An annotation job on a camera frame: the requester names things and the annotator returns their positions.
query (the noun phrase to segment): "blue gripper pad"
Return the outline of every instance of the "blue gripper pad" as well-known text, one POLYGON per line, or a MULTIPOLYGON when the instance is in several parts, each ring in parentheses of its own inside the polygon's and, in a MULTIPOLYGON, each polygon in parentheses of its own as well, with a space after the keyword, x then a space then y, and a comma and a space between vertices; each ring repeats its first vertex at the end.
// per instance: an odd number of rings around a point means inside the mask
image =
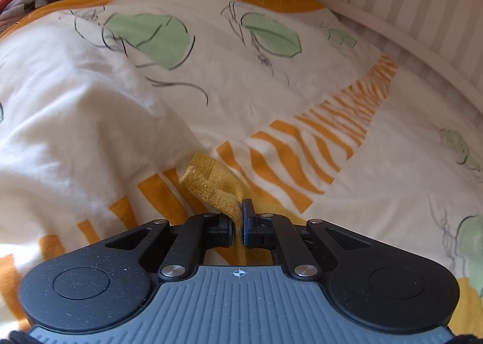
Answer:
POLYGON ((443 344, 444 327, 417 334, 378 333, 342 316, 316 283, 289 279, 280 266, 200 266, 160 286, 124 324, 92 334, 34 328, 45 344, 443 344))

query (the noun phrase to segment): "silver bolt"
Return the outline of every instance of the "silver bolt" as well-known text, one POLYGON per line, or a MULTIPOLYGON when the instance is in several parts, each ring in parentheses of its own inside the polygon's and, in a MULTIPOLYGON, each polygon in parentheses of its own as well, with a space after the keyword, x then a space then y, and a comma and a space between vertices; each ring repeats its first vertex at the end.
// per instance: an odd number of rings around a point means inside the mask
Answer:
POLYGON ((168 265, 161 269, 161 273, 166 277, 178 277, 184 273, 185 269, 181 265, 168 265))
POLYGON ((312 277, 318 273, 317 268, 313 265, 299 265, 294 271, 300 277, 312 277))

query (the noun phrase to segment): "bed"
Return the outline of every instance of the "bed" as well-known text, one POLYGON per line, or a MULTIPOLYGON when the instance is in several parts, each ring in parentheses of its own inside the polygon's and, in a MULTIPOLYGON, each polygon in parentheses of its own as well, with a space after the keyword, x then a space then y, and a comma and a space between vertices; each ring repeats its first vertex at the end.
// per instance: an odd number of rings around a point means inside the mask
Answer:
POLYGON ((199 153, 258 211, 439 262, 460 286, 450 328, 483 337, 481 94, 437 51, 360 16, 344 0, 61 0, 6 31, 0 335, 28 329, 16 291, 36 264, 212 209, 187 182, 199 153), (442 74, 473 118, 367 28, 442 74))

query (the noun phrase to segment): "crosshair symbol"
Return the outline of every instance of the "crosshair symbol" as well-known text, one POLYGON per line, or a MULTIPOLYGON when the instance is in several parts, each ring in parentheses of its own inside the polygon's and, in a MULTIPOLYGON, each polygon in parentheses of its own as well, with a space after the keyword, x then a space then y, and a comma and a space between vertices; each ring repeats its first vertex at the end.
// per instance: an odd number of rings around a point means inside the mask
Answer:
POLYGON ((237 278, 245 276, 246 272, 242 271, 241 269, 237 269, 235 272, 232 273, 237 278))

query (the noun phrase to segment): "pile of clothes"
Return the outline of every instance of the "pile of clothes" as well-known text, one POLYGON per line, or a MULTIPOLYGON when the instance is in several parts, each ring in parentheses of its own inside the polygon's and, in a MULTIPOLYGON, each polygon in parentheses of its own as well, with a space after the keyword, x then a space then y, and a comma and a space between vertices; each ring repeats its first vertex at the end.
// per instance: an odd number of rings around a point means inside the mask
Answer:
POLYGON ((46 0, 0 0, 0 33, 45 4, 46 0))

